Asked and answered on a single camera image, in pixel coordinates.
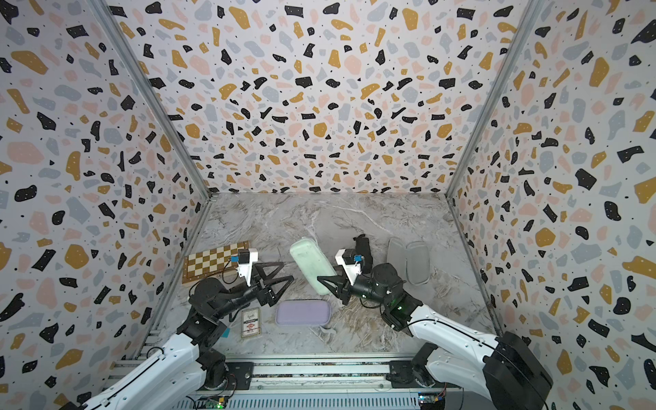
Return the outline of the lilac zippered umbrella sleeve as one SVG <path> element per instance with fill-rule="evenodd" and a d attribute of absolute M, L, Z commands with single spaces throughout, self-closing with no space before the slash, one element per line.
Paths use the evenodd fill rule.
<path fill-rule="evenodd" d="M 323 300 L 281 302 L 276 312 L 279 326 L 324 326 L 330 322 L 331 305 Z"/>

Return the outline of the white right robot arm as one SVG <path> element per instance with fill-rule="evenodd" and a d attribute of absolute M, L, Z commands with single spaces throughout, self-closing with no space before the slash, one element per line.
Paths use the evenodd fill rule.
<path fill-rule="evenodd" d="M 418 384 L 455 384 L 497 409 L 548 408 L 553 379 L 521 337 L 476 331 L 439 314 L 405 290 L 391 264 L 375 266 L 368 276 L 317 280 L 344 304 L 353 297 L 379 304 L 391 329 L 424 341 L 413 365 Z"/>

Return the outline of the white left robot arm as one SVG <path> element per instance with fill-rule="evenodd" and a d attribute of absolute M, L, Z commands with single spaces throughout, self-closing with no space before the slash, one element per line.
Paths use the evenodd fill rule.
<path fill-rule="evenodd" d="M 227 288 L 208 277 L 190 288 L 191 309 L 186 320 L 162 347 L 116 384 L 82 404 L 64 409 L 164 409 L 203 386 L 227 382 L 226 357 L 215 349 L 225 333 L 223 319 L 235 316 L 252 302 L 273 307 L 294 281 L 280 277 L 283 262 L 256 262 L 250 282 Z"/>

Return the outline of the black umbrella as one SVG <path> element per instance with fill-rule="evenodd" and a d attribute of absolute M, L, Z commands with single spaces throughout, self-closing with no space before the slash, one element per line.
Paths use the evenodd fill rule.
<path fill-rule="evenodd" d="M 368 276 L 371 274 L 373 268 L 373 257 L 369 238 L 366 234 L 360 234 L 354 240 L 356 254 L 361 256 L 361 273 Z"/>

